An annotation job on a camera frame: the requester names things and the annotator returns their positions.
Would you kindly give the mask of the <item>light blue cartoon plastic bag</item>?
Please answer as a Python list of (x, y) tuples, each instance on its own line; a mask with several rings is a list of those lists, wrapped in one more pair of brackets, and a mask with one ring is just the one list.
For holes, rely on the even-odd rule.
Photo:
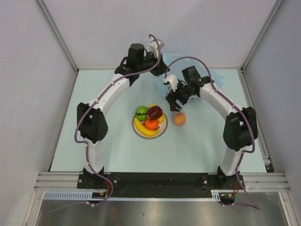
[(201, 80), (211, 75), (211, 80), (216, 88), (221, 88), (224, 83), (224, 77), (217, 72), (207, 70), (202, 63), (192, 58), (185, 58), (179, 54), (163, 53), (163, 62), (169, 66), (168, 75), (175, 75), (180, 84), (184, 86)]

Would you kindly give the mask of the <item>pink fake peach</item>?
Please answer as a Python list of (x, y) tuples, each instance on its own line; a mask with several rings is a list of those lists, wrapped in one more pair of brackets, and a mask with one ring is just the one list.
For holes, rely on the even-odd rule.
[(177, 112), (174, 114), (173, 123), (176, 126), (182, 126), (186, 122), (186, 115), (182, 112)]

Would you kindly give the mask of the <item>dark red fake apple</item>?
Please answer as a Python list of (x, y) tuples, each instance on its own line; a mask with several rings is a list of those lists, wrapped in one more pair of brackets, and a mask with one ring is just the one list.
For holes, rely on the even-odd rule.
[(150, 120), (157, 120), (159, 119), (161, 116), (163, 115), (163, 111), (162, 109), (157, 106), (157, 105), (154, 105), (152, 107), (150, 107), (147, 111), (147, 117), (148, 119)]

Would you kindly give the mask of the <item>orange fake fruit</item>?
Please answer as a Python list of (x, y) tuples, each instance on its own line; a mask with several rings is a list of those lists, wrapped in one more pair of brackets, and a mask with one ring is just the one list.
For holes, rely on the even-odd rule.
[(146, 129), (157, 130), (159, 122), (157, 120), (146, 119), (144, 125), (145, 125)]

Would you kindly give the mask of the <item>green fake watermelon ball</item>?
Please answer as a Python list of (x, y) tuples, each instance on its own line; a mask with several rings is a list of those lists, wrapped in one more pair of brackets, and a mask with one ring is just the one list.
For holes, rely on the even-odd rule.
[(147, 119), (147, 111), (148, 111), (148, 107), (141, 105), (139, 107), (136, 108), (135, 110), (135, 118), (137, 118), (140, 121), (144, 121)]

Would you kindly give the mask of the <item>yellow fake banana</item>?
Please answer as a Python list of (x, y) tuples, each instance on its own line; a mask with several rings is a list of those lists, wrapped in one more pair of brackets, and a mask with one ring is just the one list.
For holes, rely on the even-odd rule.
[(134, 117), (133, 122), (134, 122), (135, 129), (145, 137), (154, 137), (160, 132), (160, 129), (157, 130), (147, 129), (136, 117)]

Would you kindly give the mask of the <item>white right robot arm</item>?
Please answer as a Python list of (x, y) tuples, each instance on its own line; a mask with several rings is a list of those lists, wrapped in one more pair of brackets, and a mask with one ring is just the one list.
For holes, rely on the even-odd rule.
[(239, 166), (247, 152), (245, 148), (255, 146), (254, 141), (258, 137), (255, 110), (237, 106), (219, 91), (210, 75), (201, 77), (194, 66), (184, 69), (182, 74), (184, 81), (172, 74), (165, 76), (163, 83), (170, 87), (166, 100), (172, 112), (180, 112), (181, 105), (186, 104), (191, 96), (198, 96), (225, 120), (223, 140), (227, 148), (215, 178), (220, 188), (228, 189), (239, 179)]

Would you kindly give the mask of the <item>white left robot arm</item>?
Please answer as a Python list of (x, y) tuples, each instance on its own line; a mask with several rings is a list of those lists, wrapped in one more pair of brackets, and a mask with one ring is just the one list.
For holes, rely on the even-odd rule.
[(115, 69), (114, 75), (108, 85), (93, 100), (88, 103), (79, 103), (77, 106), (77, 127), (75, 134), (80, 134), (86, 145), (86, 166), (89, 172), (87, 182), (93, 188), (103, 185), (102, 152), (98, 150), (100, 142), (108, 133), (106, 113), (117, 98), (140, 77), (141, 74), (150, 72), (160, 76), (167, 70), (163, 61), (161, 49), (164, 43), (153, 40), (146, 51), (143, 44), (130, 45), (128, 54)]

